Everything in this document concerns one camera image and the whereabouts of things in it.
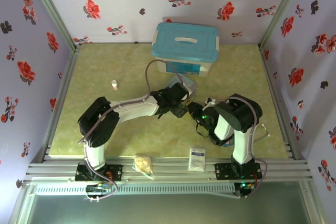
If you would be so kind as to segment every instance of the vent grille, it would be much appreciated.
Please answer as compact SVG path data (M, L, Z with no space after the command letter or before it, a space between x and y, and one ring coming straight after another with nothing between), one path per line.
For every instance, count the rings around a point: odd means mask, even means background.
M233 183L216 185L209 184L121 184L118 185L118 195L141 195L141 194L204 194L204 193L233 193ZM40 185L37 188L38 195L84 195L86 186L69 185Z

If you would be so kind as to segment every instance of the yellow-green mat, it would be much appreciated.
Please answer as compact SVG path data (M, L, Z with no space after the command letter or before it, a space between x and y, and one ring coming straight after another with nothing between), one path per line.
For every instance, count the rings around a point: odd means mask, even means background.
M50 155L83 155L78 118L98 97L109 101L138 98L147 92L144 71L154 57L150 44L84 44L81 48L57 125ZM173 77L161 73L156 64L149 70L152 90L163 88ZM219 59L207 77L188 76L197 82L195 102L204 104L207 97L224 99L238 93L260 104L260 123L270 137L254 145L255 155L266 158L286 158L274 105L256 45L221 45ZM113 90L116 79L119 89ZM134 156L147 153L160 157L187 157L191 146L206 147L207 157L230 157L233 147L218 147L195 131L196 123L189 114L181 119L173 114L145 116L120 123L106 144L109 156ZM256 138L264 135L262 127Z

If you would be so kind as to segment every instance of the purple wall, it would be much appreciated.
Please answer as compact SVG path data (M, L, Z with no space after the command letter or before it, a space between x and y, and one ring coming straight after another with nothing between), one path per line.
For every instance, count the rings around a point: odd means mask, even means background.
M70 49L40 0L0 2L0 223L8 223L17 180L44 141Z
M151 42L157 25L215 26L222 43L259 43L281 0L52 0L74 41Z
M291 137L330 223L336 223L335 17L336 0L292 0L264 47Z

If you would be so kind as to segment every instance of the cable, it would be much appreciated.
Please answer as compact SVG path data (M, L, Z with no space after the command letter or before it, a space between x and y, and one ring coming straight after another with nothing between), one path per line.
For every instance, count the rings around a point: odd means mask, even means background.
M259 141L259 140L262 140L262 139L265 138L266 136L271 136L271 134L269 134L268 130L266 129L265 125L264 125L263 123L262 123L261 125L262 125L262 127L264 128L264 130L265 130L265 135L264 135L264 136L261 136L261 137L259 137L259 138L257 138L257 139L254 139L254 142L255 142L255 143L256 143L257 141Z
M255 184L255 183L258 181L258 177L257 177L257 175L256 175L255 173L252 173L252 176L253 176L253 178L256 180L256 181L254 181L254 183L253 183L253 184Z
M111 178L109 178L109 177L107 177L107 176L105 176L105 175L103 175L103 174L97 172L97 171L91 166L91 164L90 164L90 162L89 162L89 160L88 160L88 155L87 155L87 152L86 152L86 146L87 146L87 143L86 143L86 141L85 141L85 143L84 143L84 155L85 155L84 160L85 160L85 162L88 164L88 167L90 168L90 170L91 170L93 173L95 173L96 175L98 175L99 177L101 177L101 178L103 178L103 179L109 181L109 182L110 182L111 184L113 184L113 185L115 186L115 188L116 188L116 189L115 189L114 191L112 191L110 194L107 194L107 195L104 195L104 196L100 196L100 197L97 197L97 198L90 198L87 194L86 194L86 196L87 196L91 201L92 201L92 200L99 201L100 199L105 199L105 198L108 198L108 197L110 197L110 196L116 194L116 193L118 192L118 185L117 185L117 183L115 183Z
M163 63L167 64L168 66L170 66L175 71L177 77L180 79L181 84L183 85L183 80L182 80L181 76L179 75L179 73L177 72L177 70L169 62L164 61L164 60L158 60L158 59L152 60L151 62L148 63L148 65L146 67L146 70L145 70L145 79L146 79L146 84L147 84L147 88L148 88L147 95L144 98L142 98L141 100L122 102L122 103L119 103L119 104L111 107L110 109L106 110L104 112L104 114L101 115L101 117L93 125L93 127L85 134L85 136L83 136L82 139L78 141L78 144L83 143L88 138L88 136L90 136L91 133L96 129L96 127L98 126L98 124L106 117L106 115L108 113L110 113L111 111L113 111L114 109L120 108L120 107L125 106L125 105L130 105L130 104L135 104L135 103L139 103L139 102L144 102L144 101L146 101L150 97L150 95L151 95L151 86L150 86L149 81L148 81L148 68L155 61L160 61L160 62L163 62Z
M197 132L199 135L201 135L202 137L204 137L204 138L209 137L209 134L208 134L208 136L205 136L205 135L203 135L202 133L198 132L198 126L199 126L199 123L196 124L196 132Z
M231 137L229 137L229 141L231 139L232 139L232 143L231 144L223 144L222 147L229 147L229 146L235 145L235 137L234 137L234 135L232 135Z
M254 123L253 123L252 129L251 129L251 132L250 132L250 136L249 136L248 152L249 152L249 154L251 155L252 158L254 158L257 161L263 162L265 164L264 175L261 178L260 182L258 183L257 187L249 195L245 196L245 198L248 198L248 197L251 197L259 189L260 185L262 184L262 182L264 181L264 179L266 177L266 173L267 173L267 168L268 167L267 167L266 161L264 161L261 158L255 157L253 155L253 153L252 153L252 143L253 143L254 134L255 134L256 128L257 128L257 113L256 113L255 109L252 107L252 105L248 101L246 101L246 100L244 100L244 99L242 99L240 97L229 97L229 98L225 99L224 102L226 102L226 101L228 101L230 99L241 101L241 102L245 103L251 109L251 111L253 113L253 117L254 117Z

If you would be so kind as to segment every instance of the small white bottle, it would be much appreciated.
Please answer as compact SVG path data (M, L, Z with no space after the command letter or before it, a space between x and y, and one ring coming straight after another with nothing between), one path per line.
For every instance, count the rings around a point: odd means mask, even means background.
M118 89L118 83L117 83L116 80L111 81L111 84L112 84L112 87L113 87L114 90Z

